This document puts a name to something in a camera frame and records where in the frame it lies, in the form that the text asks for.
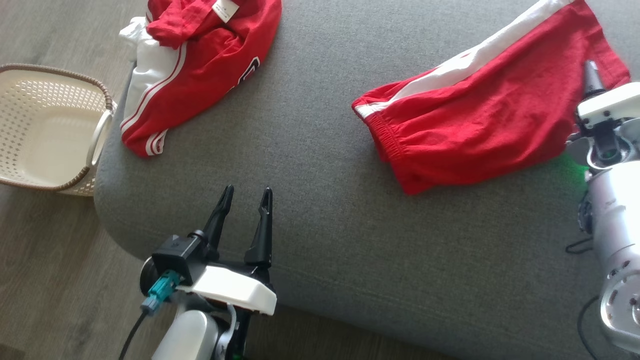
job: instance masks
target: red fabric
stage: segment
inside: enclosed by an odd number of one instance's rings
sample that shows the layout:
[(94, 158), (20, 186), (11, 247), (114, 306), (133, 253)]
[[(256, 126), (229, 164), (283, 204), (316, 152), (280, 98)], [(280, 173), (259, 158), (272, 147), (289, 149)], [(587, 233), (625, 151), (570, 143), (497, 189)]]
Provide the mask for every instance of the red fabric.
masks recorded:
[[(184, 65), (177, 77), (161, 84), (138, 110), (140, 119), (122, 135), (137, 155), (149, 156), (145, 146), (150, 135), (216, 104), (264, 61), (280, 22), (281, 0), (234, 2), (239, 8), (224, 24), (211, 9), (215, 0), (149, 0), (155, 19), (147, 26), (149, 35), (174, 49), (186, 42), (186, 50), (180, 54)], [(162, 143), (156, 145), (154, 151), (160, 153)]]
[[(563, 152), (589, 59), (608, 88), (630, 81), (593, 12), (576, 0), (467, 79), (393, 102), (363, 121), (407, 194), (478, 183)], [(353, 108), (388, 101), (427, 73), (371, 90)]]

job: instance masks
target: red and white garment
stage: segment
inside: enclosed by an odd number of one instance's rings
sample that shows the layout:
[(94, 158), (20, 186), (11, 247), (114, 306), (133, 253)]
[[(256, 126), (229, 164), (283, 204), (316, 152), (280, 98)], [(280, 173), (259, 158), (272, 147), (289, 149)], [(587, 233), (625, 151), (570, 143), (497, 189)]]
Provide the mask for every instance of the red and white garment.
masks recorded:
[(562, 153), (583, 64), (630, 81), (584, 0), (540, 0), (479, 45), (352, 107), (408, 194), (472, 184)]
[(167, 129), (216, 104), (260, 66), (281, 13), (281, 0), (149, 0), (147, 16), (120, 32), (137, 62), (123, 143), (138, 156), (161, 154)]

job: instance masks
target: wooden floor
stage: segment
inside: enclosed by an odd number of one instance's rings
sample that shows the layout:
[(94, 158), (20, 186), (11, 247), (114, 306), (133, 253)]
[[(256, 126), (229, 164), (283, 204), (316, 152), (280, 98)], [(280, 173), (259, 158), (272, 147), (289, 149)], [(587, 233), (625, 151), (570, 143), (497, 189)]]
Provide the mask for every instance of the wooden floor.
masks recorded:
[[(117, 33), (143, 0), (3, 0), (0, 63), (34, 63), (103, 81), (129, 68)], [(0, 186), (0, 359), (116, 359), (143, 300), (141, 261), (100, 226), (92, 199)], [(149, 358), (169, 310), (145, 320), (128, 359)], [(284, 307), (252, 325), (254, 360), (446, 359)]]

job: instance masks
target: gray ottoman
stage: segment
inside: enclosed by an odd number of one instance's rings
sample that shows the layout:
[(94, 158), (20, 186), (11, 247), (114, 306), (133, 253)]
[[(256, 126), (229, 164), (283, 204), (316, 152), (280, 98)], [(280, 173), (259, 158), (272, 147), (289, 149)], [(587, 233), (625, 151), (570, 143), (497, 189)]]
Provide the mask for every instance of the gray ottoman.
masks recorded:
[[(534, 2), (284, 1), (264, 65), (170, 130), (164, 154), (137, 158), (114, 128), (95, 192), (106, 229), (146, 258), (168, 235), (202, 227), (234, 184), (221, 253), (241, 259), (269, 185), (282, 304), (461, 359), (585, 359), (575, 321), (599, 292), (600, 272), (592, 254), (563, 252), (582, 236), (579, 168), (560, 157), (408, 197), (350, 108), (364, 92), (476, 45)], [(592, 3), (640, 74), (638, 7)], [(603, 359), (620, 358), (595, 312), (585, 326)]]

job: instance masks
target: basket handle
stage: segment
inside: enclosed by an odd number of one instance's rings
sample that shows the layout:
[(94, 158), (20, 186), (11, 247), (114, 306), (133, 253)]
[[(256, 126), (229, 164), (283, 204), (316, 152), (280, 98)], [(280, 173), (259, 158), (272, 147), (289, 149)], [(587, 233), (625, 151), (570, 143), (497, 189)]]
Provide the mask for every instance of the basket handle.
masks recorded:
[(98, 139), (100, 138), (100, 134), (102, 134), (102, 130), (107, 123), (110, 123), (113, 120), (113, 112), (111, 110), (105, 110), (102, 116), (100, 117), (100, 121), (98, 121), (98, 125), (95, 127), (95, 131), (93, 132), (93, 136), (91, 137), (91, 145), (89, 145), (89, 152), (86, 155), (86, 166), (94, 167), (98, 165), (98, 161), (100, 161), (100, 154), (95, 157), (95, 161), (93, 157), (95, 156), (95, 148), (98, 146)]

